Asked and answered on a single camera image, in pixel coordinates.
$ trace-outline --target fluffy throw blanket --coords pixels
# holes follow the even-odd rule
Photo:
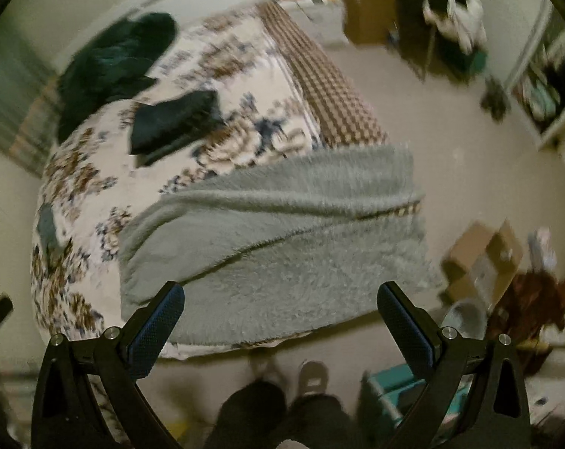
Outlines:
[[[413,160],[391,145],[321,150],[193,184],[120,235],[122,317],[184,285],[173,343],[260,342],[376,310],[381,283],[442,280],[425,260]]]

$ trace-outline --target floral pattern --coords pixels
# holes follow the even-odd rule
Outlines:
[[[119,233],[161,196],[321,146],[319,125],[254,9],[183,29],[148,76],[157,78],[151,88],[134,100],[103,106],[45,168],[39,206],[50,205],[60,248],[42,251],[37,218],[31,272],[36,320],[46,338],[57,332],[69,339],[95,337],[124,324]],[[129,156],[129,137],[139,104],[202,87],[218,91],[225,127],[138,168]],[[198,349],[167,344],[166,352],[185,359]]]

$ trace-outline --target metal bolt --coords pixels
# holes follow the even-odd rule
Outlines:
[[[119,337],[119,334],[120,334],[119,327],[108,327],[104,331],[104,336],[106,336],[108,339],[116,339],[117,337]]]
[[[50,344],[52,346],[59,346],[64,341],[64,335],[62,334],[54,334],[50,339]]]
[[[500,341],[501,344],[504,344],[505,346],[509,346],[509,344],[511,344],[511,338],[506,334],[499,335],[498,340]]]
[[[457,329],[454,327],[445,327],[442,330],[442,335],[446,337],[446,339],[455,339],[457,337]]]

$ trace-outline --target curtain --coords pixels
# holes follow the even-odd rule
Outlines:
[[[59,119],[57,78],[0,18],[0,150],[41,176]]]

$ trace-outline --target cardboard box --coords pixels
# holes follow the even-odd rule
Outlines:
[[[344,34],[356,45],[384,44],[397,22],[397,0],[344,0]]]
[[[494,307],[511,284],[523,258],[523,247],[504,222],[496,232],[475,222],[442,262],[452,301],[477,297]]]

